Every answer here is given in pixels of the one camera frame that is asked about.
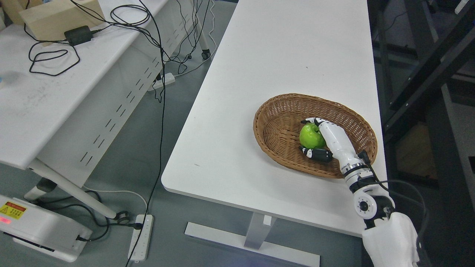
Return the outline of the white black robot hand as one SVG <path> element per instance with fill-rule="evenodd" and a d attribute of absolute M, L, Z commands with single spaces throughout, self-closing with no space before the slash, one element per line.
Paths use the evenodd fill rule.
<path fill-rule="evenodd" d="M 339 125 L 319 117 L 306 118 L 301 123 L 318 127 L 326 146 L 329 148 L 327 151 L 317 148 L 310 149 L 304 145 L 299 146 L 299 150 L 307 158 L 321 162 L 330 162 L 331 159 L 337 159 L 343 176 L 347 176 L 357 169 L 368 169 L 365 162 L 357 156 L 345 130 Z"/>

